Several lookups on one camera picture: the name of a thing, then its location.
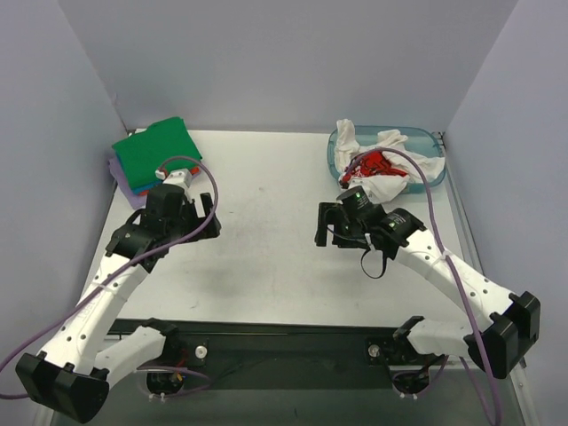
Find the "green t shirt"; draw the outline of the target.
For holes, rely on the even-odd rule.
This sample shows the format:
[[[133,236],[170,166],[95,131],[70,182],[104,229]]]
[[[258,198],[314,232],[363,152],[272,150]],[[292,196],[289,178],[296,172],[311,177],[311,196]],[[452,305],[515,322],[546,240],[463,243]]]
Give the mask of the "green t shirt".
[[[171,157],[202,159],[181,117],[155,122],[146,130],[116,142],[112,148],[131,190],[159,180],[155,171]]]

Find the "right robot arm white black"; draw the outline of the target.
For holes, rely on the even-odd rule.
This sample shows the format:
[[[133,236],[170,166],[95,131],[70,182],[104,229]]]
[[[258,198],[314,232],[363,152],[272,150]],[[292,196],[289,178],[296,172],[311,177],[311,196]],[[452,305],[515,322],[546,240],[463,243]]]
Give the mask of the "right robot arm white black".
[[[406,209],[391,212],[353,187],[334,202],[319,204],[317,246],[380,252],[416,272],[461,308],[466,319],[450,323],[415,316],[393,340],[404,362],[421,355],[467,357],[496,379],[506,378],[540,336],[540,300],[517,295],[438,245],[435,233]]]

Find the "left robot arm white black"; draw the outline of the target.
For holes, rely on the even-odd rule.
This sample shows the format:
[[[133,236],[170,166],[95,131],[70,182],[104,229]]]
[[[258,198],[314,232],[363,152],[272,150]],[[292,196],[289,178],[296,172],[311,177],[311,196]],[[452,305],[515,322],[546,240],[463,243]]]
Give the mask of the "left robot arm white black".
[[[204,217],[186,189],[159,185],[112,233],[88,294],[36,355],[25,353],[17,362],[17,376],[34,402],[85,424],[122,378],[149,361],[167,366],[181,358],[177,327],[159,319],[144,321],[107,349],[102,344],[129,297],[171,248],[219,236],[218,194],[200,198]]]

